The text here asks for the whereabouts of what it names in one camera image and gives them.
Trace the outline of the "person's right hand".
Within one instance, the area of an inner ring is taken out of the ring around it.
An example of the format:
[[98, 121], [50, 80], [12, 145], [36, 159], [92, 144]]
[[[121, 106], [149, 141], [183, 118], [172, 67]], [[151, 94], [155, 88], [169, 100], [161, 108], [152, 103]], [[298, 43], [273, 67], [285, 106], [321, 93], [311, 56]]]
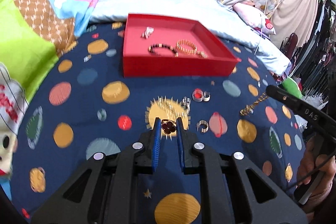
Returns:
[[305, 192], [302, 206], [309, 223], [335, 223], [335, 151], [316, 135], [306, 143], [305, 153], [297, 171], [298, 189]]

